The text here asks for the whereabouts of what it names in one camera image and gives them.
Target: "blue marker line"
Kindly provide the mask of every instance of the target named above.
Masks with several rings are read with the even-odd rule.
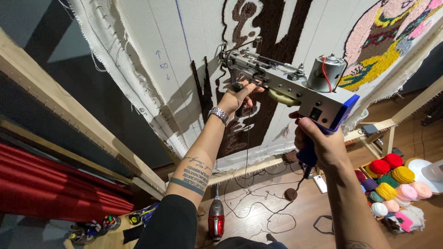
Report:
[[[180,14],[178,0],[175,0],[175,4],[177,5],[177,11],[179,12],[180,23],[182,25],[183,36],[185,37],[185,43],[186,43],[186,49],[188,50],[189,61],[192,63],[191,54],[189,53],[188,41],[186,40],[185,28],[183,27],[182,15]]]

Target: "red yarn ball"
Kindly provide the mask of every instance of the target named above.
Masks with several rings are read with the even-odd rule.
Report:
[[[360,170],[354,170],[354,172],[359,182],[363,182],[364,180],[366,180],[365,174],[363,174],[363,172],[361,172]]]
[[[400,167],[403,165],[403,159],[394,153],[387,154],[382,158],[383,161],[387,162],[391,169],[395,169],[396,167]]]
[[[371,162],[369,169],[377,175],[383,175],[388,173],[391,167],[387,162],[377,159]]]

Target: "green yarn ball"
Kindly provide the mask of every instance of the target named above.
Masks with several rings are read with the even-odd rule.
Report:
[[[385,199],[383,199],[383,197],[381,197],[377,192],[375,192],[375,191],[372,191],[370,194],[369,194],[369,198],[371,198],[373,201],[375,201],[375,202],[384,202],[385,201]]]
[[[393,188],[397,188],[399,186],[398,182],[394,178],[392,178],[392,177],[390,177],[388,175],[384,175],[384,176],[380,177],[377,180],[377,183],[378,184],[380,184],[380,183],[387,183],[387,184],[389,184]]]

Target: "power strip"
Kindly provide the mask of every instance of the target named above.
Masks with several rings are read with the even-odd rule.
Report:
[[[328,191],[328,188],[326,186],[326,182],[323,180],[321,175],[316,175],[313,177],[315,184],[317,184],[317,187],[319,187],[319,190],[322,194],[326,193]]]

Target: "metal watch band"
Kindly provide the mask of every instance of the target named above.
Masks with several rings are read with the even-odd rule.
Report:
[[[213,107],[213,108],[209,111],[209,113],[208,113],[208,118],[209,118],[209,116],[210,116],[211,114],[214,114],[215,116],[219,117],[219,118],[223,121],[223,123],[225,124],[225,126],[228,125],[228,123],[229,123],[229,116],[228,116],[224,111],[222,111],[221,109],[219,109],[219,108],[217,108],[217,107]]]

